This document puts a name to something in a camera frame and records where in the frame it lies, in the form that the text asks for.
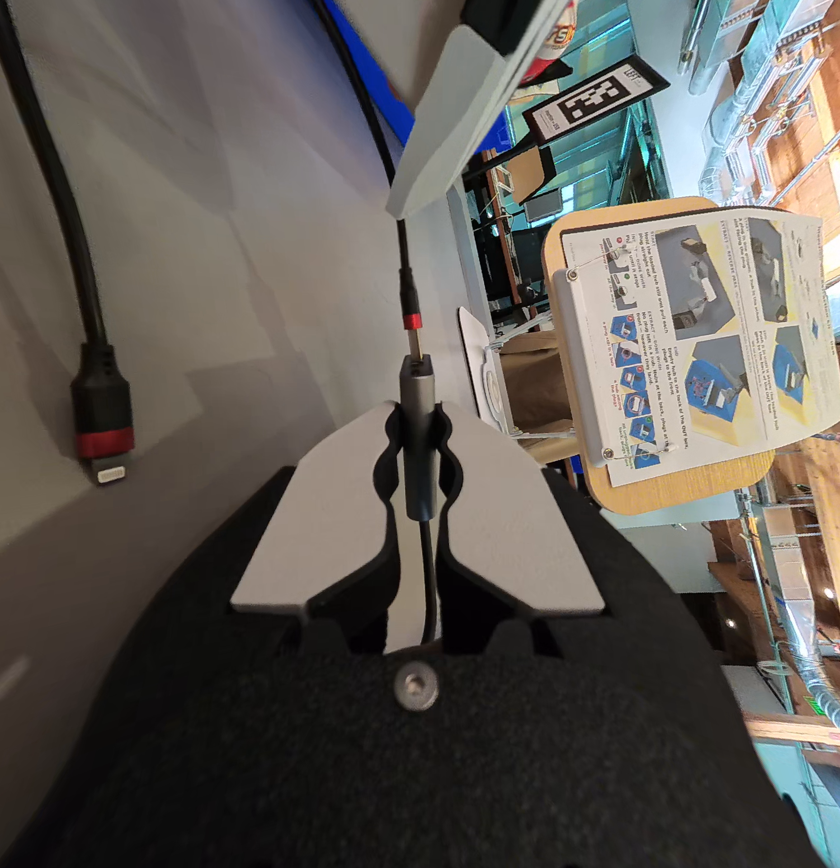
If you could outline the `tan cloth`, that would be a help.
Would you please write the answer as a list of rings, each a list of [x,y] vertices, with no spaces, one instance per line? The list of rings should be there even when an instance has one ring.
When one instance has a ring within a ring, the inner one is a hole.
[[[517,442],[549,465],[574,457],[579,445],[555,330],[507,340],[499,353]]]

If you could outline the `blue plastic bin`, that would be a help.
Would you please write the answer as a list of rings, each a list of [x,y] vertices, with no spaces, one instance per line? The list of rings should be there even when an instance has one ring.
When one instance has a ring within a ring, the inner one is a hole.
[[[371,102],[400,145],[405,146],[415,124],[414,114],[393,90],[384,71],[336,2],[325,1],[325,4],[344,38],[360,78],[370,95]],[[479,155],[481,151],[491,149],[497,153],[502,153],[512,146],[507,116],[505,111],[502,111],[477,148],[476,153]]]

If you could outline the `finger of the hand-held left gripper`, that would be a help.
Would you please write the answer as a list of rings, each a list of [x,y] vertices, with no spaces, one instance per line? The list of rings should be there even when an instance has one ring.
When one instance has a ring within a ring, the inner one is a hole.
[[[458,26],[415,113],[387,211],[406,219],[446,196],[497,115],[507,63],[469,26]]]
[[[505,106],[523,95],[524,91],[533,93],[533,89],[541,87],[544,84],[534,85],[525,89],[518,89],[518,84],[523,77],[528,66],[534,60],[538,49],[542,46],[548,32],[555,25],[558,17],[562,13],[567,1],[541,1],[537,11],[534,14],[529,29],[519,42],[516,50],[508,57],[503,57],[505,61],[505,74],[501,84],[497,88],[496,100],[494,107],[496,111],[493,118],[504,110]]]

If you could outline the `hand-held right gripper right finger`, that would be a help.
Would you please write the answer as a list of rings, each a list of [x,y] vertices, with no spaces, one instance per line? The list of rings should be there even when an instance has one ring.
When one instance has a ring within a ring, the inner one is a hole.
[[[541,466],[456,404],[441,403],[436,423],[443,651],[479,655],[504,623],[523,624],[534,640],[549,620],[603,613],[601,592]]]

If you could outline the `printed instruction sheet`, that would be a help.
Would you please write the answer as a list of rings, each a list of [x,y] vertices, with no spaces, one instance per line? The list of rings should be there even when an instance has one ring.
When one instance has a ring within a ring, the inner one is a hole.
[[[587,461],[613,487],[840,423],[824,235],[819,217],[746,206],[559,231]]]

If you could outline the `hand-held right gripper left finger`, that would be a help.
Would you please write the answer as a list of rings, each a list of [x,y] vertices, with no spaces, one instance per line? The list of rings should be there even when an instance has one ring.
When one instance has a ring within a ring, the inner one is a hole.
[[[384,652],[401,580],[400,422],[383,402],[299,461],[231,595],[234,612],[331,621],[353,653]]]

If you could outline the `red and white printed cloth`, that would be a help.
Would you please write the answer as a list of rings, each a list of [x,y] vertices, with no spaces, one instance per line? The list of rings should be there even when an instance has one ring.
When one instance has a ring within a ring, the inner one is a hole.
[[[579,1],[567,1],[555,25],[528,66],[518,89],[555,81],[573,74],[563,59],[577,30]]]

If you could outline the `small grey usb hub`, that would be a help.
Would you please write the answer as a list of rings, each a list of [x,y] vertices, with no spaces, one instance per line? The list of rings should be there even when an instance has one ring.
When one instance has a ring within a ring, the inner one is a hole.
[[[404,358],[399,374],[400,432],[406,514],[418,525],[424,571],[425,622],[421,643],[437,629],[435,552],[431,522],[436,516],[435,376],[429,356]]]

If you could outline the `silver air duct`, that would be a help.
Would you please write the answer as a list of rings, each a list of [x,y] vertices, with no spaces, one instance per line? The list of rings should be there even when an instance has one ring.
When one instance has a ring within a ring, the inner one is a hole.
[[[792,509],[765,505],[747,489],[734,494],[755,580],[761,592],[769,588],[783,633],[782,639],[772,640],[774,653],[781,659],[786,650],[790,667],[824,713],[817,721],[830,724],[831,744],[840,745],[840,692],[819,648],[815,599]]]

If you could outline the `black and white marker tag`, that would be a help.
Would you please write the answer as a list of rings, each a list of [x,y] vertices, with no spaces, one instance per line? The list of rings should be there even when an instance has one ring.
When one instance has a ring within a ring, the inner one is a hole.
[[[669,81],[632,54],[526,110],[528,141],[547,146],[669,87]]]

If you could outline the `white and wooden book stand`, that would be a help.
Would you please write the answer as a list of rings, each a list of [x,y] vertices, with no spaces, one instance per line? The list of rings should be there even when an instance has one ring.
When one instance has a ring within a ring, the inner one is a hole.
[[[539,239],[536,240],[534,245],[535,250],[533,256],[530,257],[530,263],[539,267],[539,276],[541,278],[543,290],[542,301],[547,302],[547,311],[544,313],[538,313],[525,325],[513,328],[509,332],[504,333],[499,337],[495,337],[487,331],[479,319],[472,316],[465,308],[460,308],[458,310],[458,324],[460,327],[463,347],[467,356],[471,385],[481,420],[506,435],[521,447],[516,440],[518,434],[512,428],[513,420],[511,417],[510,402],[504,386],[499,353],[503,344],[512,337],[530,331],[555,330],[564,370],[567,395],[573,412],[574,428],[579,445],[579,452],[575,457],[579,458],[581,461],[581,466],[588,483],[589,493],[603,509],[612,513],[621,515],[640,515],[642,513],[686,504],[691,501],[718,495],[737,488],[748,487],[765,475],[765,473],[770,469],[774,457],[783,447],[813,438],[815,435],[781,446],[776,450],[768,450],[746,458],[719,462],[696,470],[675,472],[667,476],[630,483],[622,487],[613,487],[608,480],[607,473],[587,461],[587,450],[585,444],[586,434],[583,420],[581,418],[580,401],[576,394],[576,377],[571,370],[571,364],[567,353],[568,345],[563,334],[564,318],[562,316],[560,304],[556,300],[556,293],[555,289],[552,288],[551,280],[551,266],[553,261],[560,258],[559,255],[554,253],[554,248],[559,239],[559,231],[562,229],[579,229],[588,228],[590,226],[605,225],[620,219],[624,219],[625,221],[645,218],[652,219],[656,216],[673,215],[678,210],[705,211],[713,208],[733,208],[740,206],[751,208],[774,208],[770,206],[756,205],[719,207],[714,205],[711,201],[697,197],[681,198],[635,205],[615,206],[603,208],[597,211],[575,212],[560,218],[555,223],[541,230],[539,233]],[[825,275],[827,277],[826,231],[824,220],[823,223],[825,232]],[[817,433],[816,435],[823,435],[829,430],[830,429],[827,429],[825,432]]]

